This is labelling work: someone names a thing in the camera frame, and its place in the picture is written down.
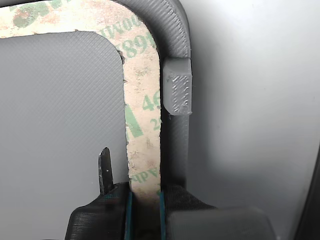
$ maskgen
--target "teal plastic edge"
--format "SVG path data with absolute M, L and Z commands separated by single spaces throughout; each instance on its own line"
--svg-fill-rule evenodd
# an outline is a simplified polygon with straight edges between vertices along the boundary
M 132 240 L 133 238 L 133 225 L 132 225 L 132 192 L 129 192 L 128 200 L 126 203 L 126 215 L 125 215 L 125 232 L 124 240 Z
M 165 212 L 165 194 L 160 193 L 160 225 L 161 225 L 161 240 L 166 240 L 166 212 Z

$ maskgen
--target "black plastic part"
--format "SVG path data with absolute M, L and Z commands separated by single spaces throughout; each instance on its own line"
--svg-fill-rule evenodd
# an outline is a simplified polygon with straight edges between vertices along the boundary
M 70 216 L 65 240 L 122 240 L 125 237 L 129 183 L 119 183 Z
M 103 149 L 98 162 L 100 194 L 105 195 L 114 188 L 109 148 Z
M 309 193 L 294 240 L 320 239 L 320 149 Z

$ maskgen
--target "textured plastic surface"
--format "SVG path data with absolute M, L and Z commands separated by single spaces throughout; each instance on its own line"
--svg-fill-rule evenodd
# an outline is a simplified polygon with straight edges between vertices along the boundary
M 0 39 L 0 52 L 1 238 L 63 239 L 99 193 L 102 149 L 128 179 L 121 57 L 80 31 Z
M 116 184 L 108 194 L 98 196 L 70 216 L 64 240 L 123 240 L 129 184 Z

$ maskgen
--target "white wall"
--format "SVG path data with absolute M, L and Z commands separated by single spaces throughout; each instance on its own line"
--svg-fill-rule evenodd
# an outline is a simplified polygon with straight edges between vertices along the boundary
M 320 1 L 181 2 L 194 76 L 188 189 L 217 207 L 257 206 L 291 240 L 320 142 Z

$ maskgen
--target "gray plastic panel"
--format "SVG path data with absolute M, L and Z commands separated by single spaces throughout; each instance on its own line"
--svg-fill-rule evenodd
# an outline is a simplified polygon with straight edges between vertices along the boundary
M 128 180 L 122 60 L 92 32 L 0 39 L 0 238 L 64 239 L 99 195 L 108 146 Z
M 171 240 L 276 240 L 268 218 L 254 208 L 176 211 Z

